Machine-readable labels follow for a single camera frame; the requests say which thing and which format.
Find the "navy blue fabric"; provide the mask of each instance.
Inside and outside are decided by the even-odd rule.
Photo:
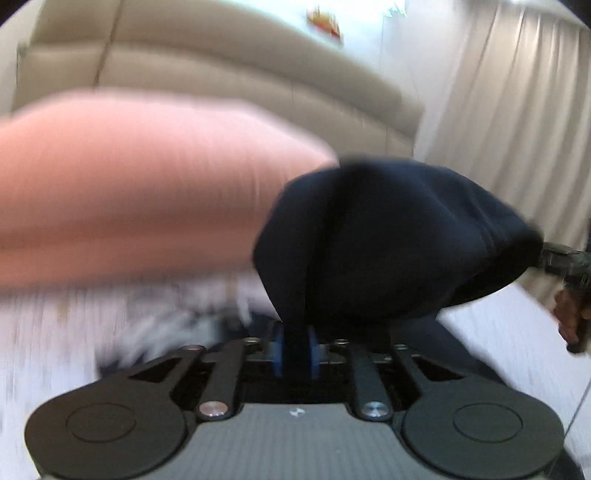
[[[538,231],[471,180],[411,160],[358,160],[292,181],[256,243],[256,270],[295,335],[306,324],[322,335],[421,317],[537,262]]]

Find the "white bedsheet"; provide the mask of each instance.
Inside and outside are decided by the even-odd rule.
[[[207,309],[238,296],[269,308],[259,281],[218,276],[176,282],[184,301]],[[93,381],[95,350],[125,326],[128,299],[146,285],[0,297],[0,480],[33,480],[23,441],[28,416],[45,400]],[[514,387],[544,400],[567,423],[591,377],[591,358],[570,356],[552,317],[517,286],[450,309],[441,321]],[[591,478],[591,399],[567,439]]]

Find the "metal screw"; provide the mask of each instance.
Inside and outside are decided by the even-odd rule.
[[[189,350],[191,352],[200,352],[201,350],[205,350],[203,345],[185,345],[183,350]]]
[[[390,409],[385,403],[380,401],[367,402],[361,409],[361,413],[371,419],[380,419],[385,417],[390,412]]]
[[[199,405],[199,411],[206,417],[222,417],[228,413],[228,406],[221,401],[207,401]]]

